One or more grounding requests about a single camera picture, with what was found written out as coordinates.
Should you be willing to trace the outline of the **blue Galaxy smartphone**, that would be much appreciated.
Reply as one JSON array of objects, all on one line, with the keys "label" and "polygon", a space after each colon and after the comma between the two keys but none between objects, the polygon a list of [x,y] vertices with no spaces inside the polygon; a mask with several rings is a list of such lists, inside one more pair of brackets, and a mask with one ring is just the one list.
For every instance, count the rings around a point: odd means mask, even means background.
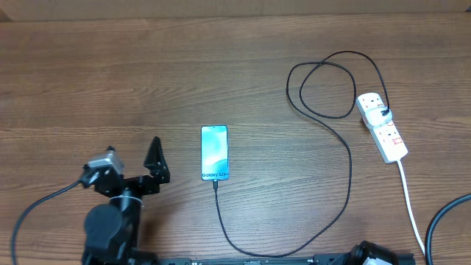
[{"label": "blue Galaxy smartphone", "polygon": [[226,125],[201,128],[201,178],[204,181],[228,180],[229,143]]}]

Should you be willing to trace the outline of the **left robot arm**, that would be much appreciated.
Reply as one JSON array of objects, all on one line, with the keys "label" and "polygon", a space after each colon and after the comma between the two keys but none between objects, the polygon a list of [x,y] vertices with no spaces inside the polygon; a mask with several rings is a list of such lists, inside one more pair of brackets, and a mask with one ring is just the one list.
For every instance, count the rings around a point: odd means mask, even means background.
[{"label": "left robot arm", "polygon": [[154,137],[144,167],[148,174],[126,178],[124,162],[113,147],[91,158],[80,177],[84,188],[109,198],[107,204],[92,208],[84,221],[86,234],[83,264],[158,264],[153,252],[139,250],[143,197],[160,192],[170,182],[161,140]]}]

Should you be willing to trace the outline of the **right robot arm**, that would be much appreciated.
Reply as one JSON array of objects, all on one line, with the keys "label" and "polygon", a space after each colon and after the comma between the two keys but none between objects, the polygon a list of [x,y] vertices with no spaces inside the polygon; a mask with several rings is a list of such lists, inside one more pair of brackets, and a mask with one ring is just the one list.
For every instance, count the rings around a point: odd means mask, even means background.
[{"label": "right robot arm", "polygon": [[362,241],[355,245],[349,252],[346,265],[363,265],[363,264],[398,264],[397,255],[369,241]]}]

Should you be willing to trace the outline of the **white charger plug adapter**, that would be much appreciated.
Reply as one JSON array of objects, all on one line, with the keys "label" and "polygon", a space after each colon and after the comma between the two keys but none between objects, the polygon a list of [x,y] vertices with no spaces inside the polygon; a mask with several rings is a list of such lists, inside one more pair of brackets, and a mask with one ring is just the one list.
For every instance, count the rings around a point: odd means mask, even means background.
[{"label": "white charger plug adapter", "polygon": [[384,106],[367,109],[363,114],[364,123],[369,129],[389,123],[392,117],[392,111]]}]

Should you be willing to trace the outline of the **white power strip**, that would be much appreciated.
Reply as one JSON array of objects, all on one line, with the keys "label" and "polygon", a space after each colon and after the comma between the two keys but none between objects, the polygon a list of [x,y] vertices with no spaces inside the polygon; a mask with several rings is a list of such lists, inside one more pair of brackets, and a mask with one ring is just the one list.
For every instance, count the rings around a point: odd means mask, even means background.
[{"label": "white power strip", "polygon": [[[386,107],[377,93],[361,94],[356,99],[356,106],[362,119],[365,110],[380,106]],[[396,163],[408,154],[406,145],[392,120],[380,127],[369,129],[369,131],[386,163]]]}]

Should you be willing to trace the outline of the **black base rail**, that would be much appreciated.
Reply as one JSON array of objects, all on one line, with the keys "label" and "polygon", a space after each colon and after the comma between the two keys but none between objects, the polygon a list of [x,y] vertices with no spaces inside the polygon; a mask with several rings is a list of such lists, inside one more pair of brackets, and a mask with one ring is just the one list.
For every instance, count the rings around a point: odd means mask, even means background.
[{"label": "black base rail", "polygon": [[190,258],[160,259],[159,265],[331,265],[353,264],[347,254],[317,254],[312,257],[298,258],[221,258],[191,260]]}]

